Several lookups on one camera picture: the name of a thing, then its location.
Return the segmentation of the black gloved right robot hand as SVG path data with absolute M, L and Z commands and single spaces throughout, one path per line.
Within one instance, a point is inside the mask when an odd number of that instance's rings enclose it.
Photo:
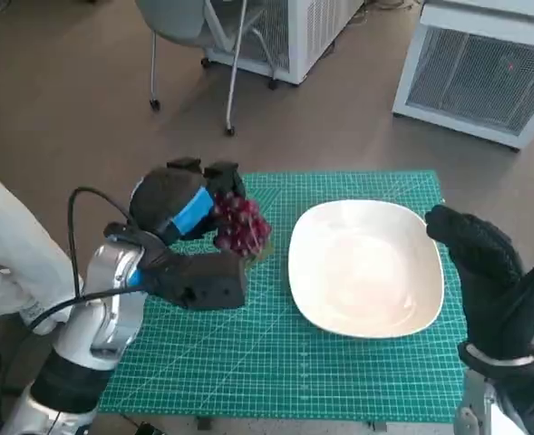
M 497 361 L 531 356 L 534 266 L 524 269 L 511 239 L 490 221 L 437 205 L 425 222 L 460 278 L 467 342 Z

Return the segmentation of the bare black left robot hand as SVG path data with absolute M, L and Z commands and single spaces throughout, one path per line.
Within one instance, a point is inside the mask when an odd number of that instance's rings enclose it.
M 130 214 L 136 225 L 171 246 L 195 240 L 226 222 L 216 212 L 228 195 L 246 196 L 238 164 L 184 157 L 150 171 L 131 194 Z

